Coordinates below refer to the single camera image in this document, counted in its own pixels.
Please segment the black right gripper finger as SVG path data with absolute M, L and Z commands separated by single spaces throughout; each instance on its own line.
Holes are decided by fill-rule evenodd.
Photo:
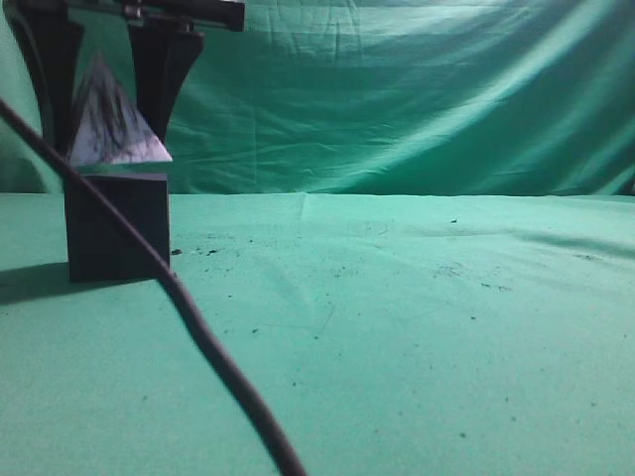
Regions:
M 63 155 L 71 135 L 84 28 L 70 19 L 65 1 L 5 1 L 3 14 L 33 84 L 43 137 Z

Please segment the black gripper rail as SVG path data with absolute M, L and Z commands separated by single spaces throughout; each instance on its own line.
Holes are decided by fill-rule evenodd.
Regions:
M 193 25 L 243 32 L 246 6 L 241 1 L 64 1 L 67 7 L 120 16 L 128 34 L 135 73 L 136 106 L 164 142 L 181 88 L 202 53 L 204 37 Z

